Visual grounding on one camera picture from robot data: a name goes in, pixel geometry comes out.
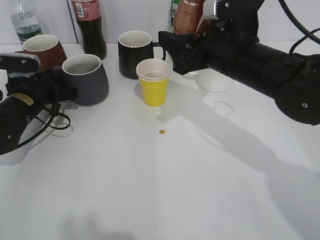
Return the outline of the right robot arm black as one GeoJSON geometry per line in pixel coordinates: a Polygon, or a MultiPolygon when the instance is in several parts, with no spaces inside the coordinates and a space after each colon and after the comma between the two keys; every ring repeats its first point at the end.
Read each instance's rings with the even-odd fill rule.
{"type": "Polygon", "coordinates": [[[203,34],[158,33],[173,70],[184,75],[212,69],[272,99],[289,118],[320,123],[320,57],[263,45],[258,39],[260,0],[207,0],[203,15],[212,21],[203,34]]]}

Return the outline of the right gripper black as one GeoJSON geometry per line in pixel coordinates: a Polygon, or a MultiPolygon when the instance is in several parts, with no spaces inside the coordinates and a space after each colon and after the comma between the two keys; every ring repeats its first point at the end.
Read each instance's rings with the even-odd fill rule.
{"type": "Polygon", "coordinates": [[[178,35],[158,32],[158,42],[171,56],[173,71],[214,69],[224,73],[248,45],[258,42],[258,11],[261,0],[224,0],[220,19],[210,20],[202,34],[178,35]]]}

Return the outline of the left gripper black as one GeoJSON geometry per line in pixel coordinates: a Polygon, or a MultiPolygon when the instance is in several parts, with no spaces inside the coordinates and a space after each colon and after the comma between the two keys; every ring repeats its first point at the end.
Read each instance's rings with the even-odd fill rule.
{"type": "Polygon", "coordinates": [[[10,72],[7,75],[7,95],[18,97],[28,105],[71,101],[78,96],[76,88],[67,86],[60,68],[41,73],[10,72]]]}

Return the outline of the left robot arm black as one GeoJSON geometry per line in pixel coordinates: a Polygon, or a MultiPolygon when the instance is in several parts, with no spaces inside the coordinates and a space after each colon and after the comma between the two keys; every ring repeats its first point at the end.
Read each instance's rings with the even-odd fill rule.
{"type": "Polygon", "coordinates": [[[63,76],[55,72],[49,74],[13,74],[8,75],[5,85],[7,98],[0,103],[0,154],[17,150],[51,128],[54,118],[61,116],[71,119],[60,112],[61,102],[75,100],[78,97],[75,87],[68,87],[63,76]],[[20,142],[21,136],[33,119],[47,111],[50,119],[29,139],[20,142]]]}

